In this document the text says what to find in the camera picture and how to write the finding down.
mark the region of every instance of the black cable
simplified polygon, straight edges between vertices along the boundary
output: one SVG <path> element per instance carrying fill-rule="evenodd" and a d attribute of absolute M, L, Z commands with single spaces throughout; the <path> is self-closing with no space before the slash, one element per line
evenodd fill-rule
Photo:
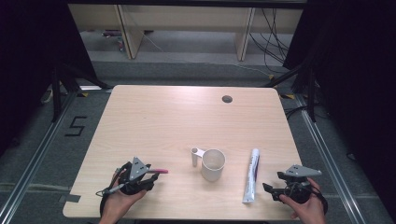
<path fill-rule="evenodd" d="M 318 192 L 316 192 L 316 191 L 314 191 L 312 189 L 310 190 L 311 193 L 315 194 L 320 199 L 320 201 L 322 202 L 322 204 L 323 204 L 323 213 L 324 213 L 324 215 L 326 215 L 327 210 L 329 209 L 329 205 L 327 203 L 326 198 L 323 196 L 323 194 L 320 192 L 319 189 L 315 188 L 314 186 L 311 186 L 311 188 L 318 191 Z"/>
<path fill-rule="evenodd" d="M 122 172 L 123 170 L 125 170 L 125 169 L 128 167 L 129 164 L 130 164 L 130 162 L 127 162 L 127 163 L 125 163 L 123 166 L 121 166 L 121 168 L 118 169 L 117 173 L 114 175 L 113 179 L 111 180 L 110 185 L 108 186 L 108 188 L 97 191 L 97 192 L 95 193 L 96 196 L 103 197 L 103 195 L 105 194 L 105 191 L 106 191 L 107 189 L 112 189 L 113 186 L 114 186 L 114 183 L 116 183 L 117 178 L 119 178 L 121 172 Z"/>
<path fill-rule="evenodd" d="M 257 41 L 252 34 L 250 34 L 250 37 L 252 38 L 253 42 L 256 44 L 256 46 L 264 51 L 264 53 L 269 54 L 271 57 L 273 57 L 274 59 L 276 59 L 277 61 L 279 61 L 280 63 L 283 63 L 283 60 L 279 57 L 277 57 L 273 52 L 269 51 L 268 49 L 266 49 L 263 45 L 261 45 L 259 43 L 259 41 Z"/>
<path fill-rule="evenodd" d="M 270 33 L 270 36 L 268 37 L 268 42 L 270 42 L 271 41 L 271 36 L 272 36 L 272 34 L 273 34 L 273 32 L 272 32 L 272 29 L 271 29 L 271 33 Z M 268 50 L 268 42 L 267 42 L 267 44 L 265 45 L 265 50 Z"/>
<path fill-rule="evenodd" d="M 283 190 L 283 194 L 286 195 L 286 196 L 288 196 L 288 197 L 291 197 L 292 193 L 294 192 L 294 188 L 295 188 L 297 185 L 299 185 L 299 184 L 300 184 L 299 182 L 292 182 L 292 183 L 289 183 L 289 184 L 285 187 L 285 189 Z"/>
<path fill-rule="evenodd" d="M 262 33 L 260 33 L 260 35 L 262 36 L 262 38 L 265 40 L 265 42 L 269 42 L 267 38 L 265 38 L 265 36 L 262 35 Z M 276 45 L 272 42 L 270 42 L 270 45 L 279 48 L 279 45 Z"/>
<path fill-rule="evenodd" d="M 285 115 L 286 115 L 286 119 L 289 119 L 291 117 L 291 115 L 294 114 L 295 112 L 297 112 L 299 110 L 305 110 L 307 108 L 308 108 L 308 105 L 302 105 L 302 106 L 299 106 L 299 107 L 296 107 L 296 108 L 284 109 Z"/>
<path fill-rule="evenodd" d="M 271 34 L 274 36 L 277 46 L 279 48 L 280 45 L 283 45 L 283 47 L 285 47 L 287 50 L 289 50 L 289 47 L 287 47 L 282 41 L 279 40 L 279 38 L 277 37 L 277 31 L 276 31 L 276 8 L 273 8 L 273 25 L 271 26 L 270 22 L 268 21 L 267 16 L 265 15 L 264 9 L 262 8 L 262 15 L 264 16 L 268 27 L 270 28 Z"/>

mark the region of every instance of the mug handle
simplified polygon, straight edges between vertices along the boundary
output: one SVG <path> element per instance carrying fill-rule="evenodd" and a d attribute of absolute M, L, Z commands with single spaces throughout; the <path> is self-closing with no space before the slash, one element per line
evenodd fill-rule
<path fill-rule="evenodd" d="M 200 148 L 194 147 L 191 150 L 191 157 L 192 157 L 192 166 L 196 167 L 197 163 L 198 163 L 198 157 L 203 157 L 204 156 L 205 151 L 201 150 Z"/>

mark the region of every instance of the hand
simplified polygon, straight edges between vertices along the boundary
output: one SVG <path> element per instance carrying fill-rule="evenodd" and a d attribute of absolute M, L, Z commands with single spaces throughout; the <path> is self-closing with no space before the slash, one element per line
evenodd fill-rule
<path fill-rule="evenodd" d="M 308 178 L 311 183 L 313 190 L 320 190 L 319 185 L 311 178 Z M 309 200 L 306 203 L 297 203 L 292 198 L 281 194 L 279 199 L 290 206 L 294 212 L 291 214 L 291 218 L 299 217 L 304 224 L 323 224 L 326 223 L 323 204 L 320 199 L 313 193 L 311 193 Z"/>
<path fill-rule="evenodd" d="M 119 180 L 117 179 L 117 181 L 114 183 L 113 188 L 118 185 Z M 144 189 L 134 195 L 126 195 L 120 190 L 117 190 L 113 194 L 110 194 L 105 203 L 105 207 L 103 209 L 103 214 L 99 224 L 116 223 L 123 216 L 125 216 L 131 206 L 139 199 L 143 198 L 146 193 L 147 191 Z"/>

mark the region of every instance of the white tube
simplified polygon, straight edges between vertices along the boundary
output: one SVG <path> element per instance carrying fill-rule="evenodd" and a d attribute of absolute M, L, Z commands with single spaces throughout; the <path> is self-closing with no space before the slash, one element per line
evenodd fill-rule
<path fill-rule="evenodd" d="M 254 195 L 256 193 L 257 169 L 259 167 L 259 158 L 260 158 L 260 151 L 257 148 L 254 148 L 251 151 L 250 165 L 248 167 L 248 173 L 247 173 L 247 185 L 245 188 L 245 194 L 242 203 L 254 202 Z"/>

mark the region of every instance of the gray floor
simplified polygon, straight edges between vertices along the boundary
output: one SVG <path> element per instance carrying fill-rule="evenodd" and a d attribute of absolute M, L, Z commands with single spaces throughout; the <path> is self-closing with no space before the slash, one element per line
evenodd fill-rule
<path fill-rule="evenodd" d="M 281 63 L 264 56 L 253 42 L 247 48 L 243 62 L 236 60 L 233 34 L 195 32 L 153 32 L 142 42 L 137 58 L 129 60 L 119 50 L 116 37 L 105 38 L 102 31 L 82 32 L 87 51 L 97 76 L 110 85 L 204 85 L 258 87 L 287 71 Z M 290 35 L 280 36 L 289 44 Z M 90 83 L 81 80 L 81 85 Z M 279 84 L 280 94 L 289 94 L 292 79 Z M 75 219 L 63 216 L 63 196 L 66 196 L 78 173 L 91 142 L 96 125 L 106 106 L 110 93 L 90 92 L 86 97 L 74 99 L 66 111 L 60 128 L 49 144 L 49 149 L 35 173 L 32 183 L 13 214 L 10 223 L 84 223 L 97 219 Z M 285 109 L 295 108 L 299 101 L 281 99 Z M 21 134 L 21 144 L 11 147 L 0 158 L 0 202 L 7 200 L 13 186 L 20 180 L 26 165 L 39 148 L 52 115 L 51 104 L 38 108 L 29 125 Z M 316 125 L 325 139 L 337 168 L 351 191 L 366 223 L 392 223 L 384 206 L 366 179 L 359 164 L 346 157 L 347 147 L 337 132 L 325 108 L 316 107 Z M 75 116 L 84 116 L 79 125 L 85 126 L 80 137 L 66 137 L 75 130 L 69 128 Z M 303 165 L 319 169 L 322 176 L 316 178 L 329 201 L 328 223 L 356 223 L 350 217 L 346 204 L 334 184 L 331 171 L 323 161 L 318 145 L 306 126 L 304 113 L 290 117 L 289 125 L 299 150 Z M 143 223 L 162 223 L 159 220 L 142 220 Z M 166 223 L 191 223 L 167 221 Z M 121 223 L 133 223 L 123 220 Z M 298 221 L 270 221 L 270 223 L 299 223 Z"/>

